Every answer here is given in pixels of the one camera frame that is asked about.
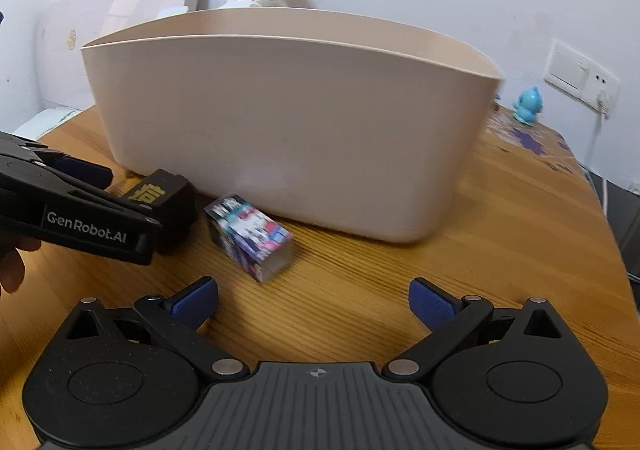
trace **plastic bin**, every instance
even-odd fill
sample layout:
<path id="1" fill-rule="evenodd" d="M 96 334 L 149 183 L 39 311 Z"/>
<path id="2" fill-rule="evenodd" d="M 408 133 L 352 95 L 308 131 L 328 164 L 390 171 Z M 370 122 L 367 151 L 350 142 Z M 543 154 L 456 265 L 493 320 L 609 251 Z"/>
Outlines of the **plastic bin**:
<path id="1" fill-rule="evenodd" d="M 437 227 L 501 78 L 449 36 L 296 8 L 153 20 L 82 56 L 119 164 L 391 242 Z"/>

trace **small cardboard box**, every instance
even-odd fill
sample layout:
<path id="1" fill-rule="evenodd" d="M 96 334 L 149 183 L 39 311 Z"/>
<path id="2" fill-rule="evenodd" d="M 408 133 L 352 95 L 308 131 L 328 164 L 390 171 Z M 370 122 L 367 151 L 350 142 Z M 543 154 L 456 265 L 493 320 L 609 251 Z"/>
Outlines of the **small cardboard box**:
<path id="1" fill-rule="evenodd" d="M 239 195 L 220 197 L 204 211 L 213 242 L 258 282 L 291 263 L 293 234 Z"/>

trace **wood grain surface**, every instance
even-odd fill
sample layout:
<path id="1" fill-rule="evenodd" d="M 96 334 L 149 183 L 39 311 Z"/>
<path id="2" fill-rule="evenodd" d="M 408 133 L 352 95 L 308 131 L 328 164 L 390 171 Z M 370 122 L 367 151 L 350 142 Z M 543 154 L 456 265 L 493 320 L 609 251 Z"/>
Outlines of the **wood grain surface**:
<path id="1" fill-rule="evenodd" d="M 95 108 L 43 141 L 114 169 L 112 191 L 138 179 L 116 166 Z M 202 198 L 204 206 L 210 199 Z M 596 446 L 640 448 L 640 323 L 607 222 L 587 182 L 483 133 L 445 224 L 409 246 L 350 237 L 291 221 L 296 260 L 259 285 L 226 258 L 199 218 L 172 256 L 140 267 L 56 245 L 23 254 L 23 286 L 0 299 L 0 449 L 33 449 L 20 401 L 25 378 L 77 300 L 128 307 L 171 295 L 202 275 L 220 285 L 221 307 L 201 332 L 254 366 L 258 360 L 372 360 L 379 366 L 427 333 L 406 304 L 416 275 L 453 295 L 499 307 L 551 300 L 600 367 L 609 404 Z"/>

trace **silver pin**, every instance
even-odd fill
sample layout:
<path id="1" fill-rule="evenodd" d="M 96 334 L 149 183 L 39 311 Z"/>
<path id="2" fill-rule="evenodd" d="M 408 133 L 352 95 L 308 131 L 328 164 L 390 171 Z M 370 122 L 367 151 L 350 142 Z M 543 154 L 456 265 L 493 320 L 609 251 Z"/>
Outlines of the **silver pin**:
<path id="1" fill-rule="evenodd" d="M 244 369 L 244 365 L 242 362 L 238 360 L 234 360 L 233 358 L 223 358 L 222 360 L 216 361 L 212 366 L 211 370 L 216 374 L 220 374 L 221 376 L 230 376 L 232 374 L 237 374 L 242 369 Z"/>
<path id="2" fill-rule="evenodd" d="M 420 365 L 418 365 L 414 360 L 393 360 L 389 363 L 388 369 L 390 372 L 397 374 L 398 376 L 410 376 L 415 374 L 420 370 Z"/>

